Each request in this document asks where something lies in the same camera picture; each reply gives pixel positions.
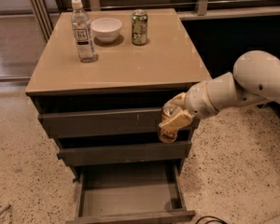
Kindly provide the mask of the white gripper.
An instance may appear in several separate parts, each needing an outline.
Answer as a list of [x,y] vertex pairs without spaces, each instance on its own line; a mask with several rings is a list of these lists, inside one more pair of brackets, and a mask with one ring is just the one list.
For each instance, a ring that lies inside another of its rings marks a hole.
[[190,125],[195,116],[208,119],[217,113],[209,98],[207,82],[203,81],[193,85],[186,93],[179,93],[163,106],[159,127],[165,131],[178,131]]

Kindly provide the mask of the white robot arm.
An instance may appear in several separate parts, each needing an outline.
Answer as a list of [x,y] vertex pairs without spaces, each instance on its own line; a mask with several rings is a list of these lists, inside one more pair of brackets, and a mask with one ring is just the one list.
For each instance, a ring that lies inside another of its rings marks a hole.
[[237,59],[233,70],[202,81],[169,100],[162,108],[161,130],[177,132],[195,118],[208,119],[229,107],[266,102],[280,104],[280,60],[262,50]]

